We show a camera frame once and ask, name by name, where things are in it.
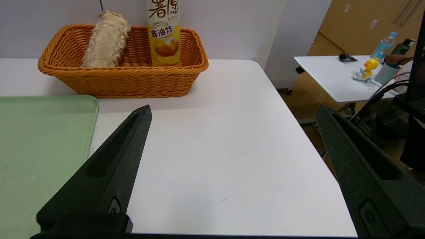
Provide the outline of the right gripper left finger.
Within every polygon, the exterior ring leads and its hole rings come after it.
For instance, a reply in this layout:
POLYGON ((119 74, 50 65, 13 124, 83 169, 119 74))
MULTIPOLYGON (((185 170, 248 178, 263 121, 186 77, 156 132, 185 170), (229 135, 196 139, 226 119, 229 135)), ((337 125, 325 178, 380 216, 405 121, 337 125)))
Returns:
POLYGON ((130 233, 127 215, 150 130, 149 105, 137 108, 37 213, 42 233, 130 233))

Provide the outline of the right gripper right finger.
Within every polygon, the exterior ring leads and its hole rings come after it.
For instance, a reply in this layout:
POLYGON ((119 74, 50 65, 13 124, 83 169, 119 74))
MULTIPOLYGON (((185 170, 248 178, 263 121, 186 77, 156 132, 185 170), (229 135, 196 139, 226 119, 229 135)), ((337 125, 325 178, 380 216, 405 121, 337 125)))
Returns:
POLYGON ((425 190, 339 112, 315 121, 360 238, 423 238, 425 190))

